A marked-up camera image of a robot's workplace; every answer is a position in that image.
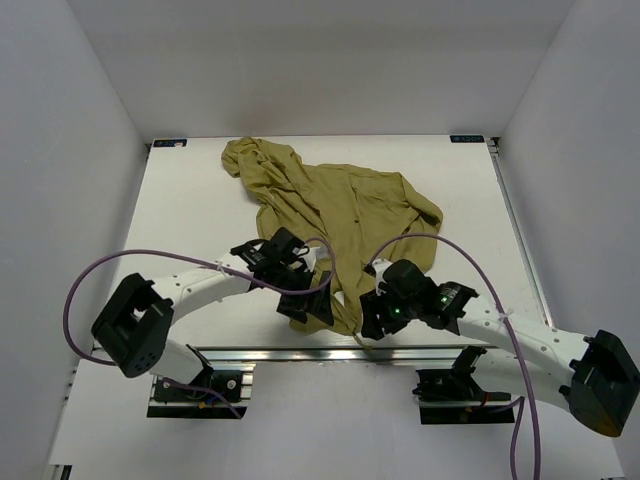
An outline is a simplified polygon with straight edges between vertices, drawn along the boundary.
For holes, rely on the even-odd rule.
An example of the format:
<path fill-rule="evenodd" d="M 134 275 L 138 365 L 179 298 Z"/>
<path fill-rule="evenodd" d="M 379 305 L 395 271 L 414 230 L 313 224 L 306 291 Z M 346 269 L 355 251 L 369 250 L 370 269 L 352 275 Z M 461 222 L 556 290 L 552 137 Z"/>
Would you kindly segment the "olive green jacket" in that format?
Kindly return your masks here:
<path fill-rule="evenodd" d="M 331 283 L 331 331 L 351 337 L 362 326 L 360 297 L 374 287 L 364 271 L 378 248 L 385 258 L 406 258 L 421 270 L 435 260 L 444 214 L 397 172 L 348 164 L 305 165 L 289 145 L 244 137 L 221 154 L 227 173 L 241 179 L 260 206 L 257 232 L 271 237 L 285 227 L 302 240 L 321 236 L 336 254 Z M 392 240 L 391 246 L 385 243 Z"/>

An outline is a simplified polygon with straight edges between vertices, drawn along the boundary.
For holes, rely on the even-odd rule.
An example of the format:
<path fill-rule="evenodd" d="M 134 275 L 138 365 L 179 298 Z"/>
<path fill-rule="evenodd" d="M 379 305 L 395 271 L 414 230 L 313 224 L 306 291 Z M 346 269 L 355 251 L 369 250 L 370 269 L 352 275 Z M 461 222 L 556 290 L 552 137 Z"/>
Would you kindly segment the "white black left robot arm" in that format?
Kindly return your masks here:
<path fill-rule="evenodd" d="M 147 372 L 176 380 L 188 398 L 211 387 L 207 361 L 192 347 L 169 338 L 187 315 L 227 297 L 257 288 L 279 294 L 277 313 L 300 323 L 315 316 L 333 325 L 330 285 L 334 269 L 315 273 L 319 261 L 334 261 L 329 243 L 303 241 L 284 227 L 268 240 L 235 246 L 216 261 L 193 259 L 194 269 L 156 280 L 124 277 L 91 327 L 94 339 L 127 378 Z"/>

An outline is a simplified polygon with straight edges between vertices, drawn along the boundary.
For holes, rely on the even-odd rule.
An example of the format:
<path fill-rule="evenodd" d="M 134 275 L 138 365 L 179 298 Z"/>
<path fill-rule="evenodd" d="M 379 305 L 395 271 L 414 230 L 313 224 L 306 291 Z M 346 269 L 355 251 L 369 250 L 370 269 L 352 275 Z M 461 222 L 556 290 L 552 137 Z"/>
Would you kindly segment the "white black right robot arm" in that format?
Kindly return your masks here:
<path fill-rule="evenodd" d="M 586 336 L 502 315 L 474 289 L 436 284 L 406 259 L 376 260 L 364 270 L 375 287 L 360 297 L 363 337 L 380 340 L 419 320 L 475 342 L 448 370 L 420 371 L 413 393 L 421 401 L 532 393 L 598 434 L 622 434 L 639 397 L 639 370 L 616 335 Z"/>

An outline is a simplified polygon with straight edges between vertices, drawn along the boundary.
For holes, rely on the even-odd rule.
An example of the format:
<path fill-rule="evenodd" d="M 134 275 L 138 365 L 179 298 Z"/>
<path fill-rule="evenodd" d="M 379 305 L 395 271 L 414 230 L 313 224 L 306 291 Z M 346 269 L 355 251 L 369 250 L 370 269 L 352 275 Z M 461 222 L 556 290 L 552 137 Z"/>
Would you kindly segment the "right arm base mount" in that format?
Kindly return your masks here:
<path fill-rule="evenodd" d="M 483 390 L 472 379 L 486 348 L 468 346 L 446 369 L 418 370 L 412 390 L 419 404 L 422 425 L 512 424 L 515 400 L 510 394 Z"/>

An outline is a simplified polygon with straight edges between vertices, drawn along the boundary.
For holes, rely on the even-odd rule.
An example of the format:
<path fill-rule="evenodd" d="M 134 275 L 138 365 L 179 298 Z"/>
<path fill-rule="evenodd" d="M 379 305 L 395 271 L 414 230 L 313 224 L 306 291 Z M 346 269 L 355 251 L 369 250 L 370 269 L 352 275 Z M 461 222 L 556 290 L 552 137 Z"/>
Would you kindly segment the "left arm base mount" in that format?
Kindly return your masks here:
<path fill-rule="evenodd" d="M 200 388 L 213 393 L 172 386 L 154 376 L 146 416 L 151 419 L 240 420 L 246 414 L 255 364 L 225 357 L 224 351 L 204 350 L 212 371 Z"/>

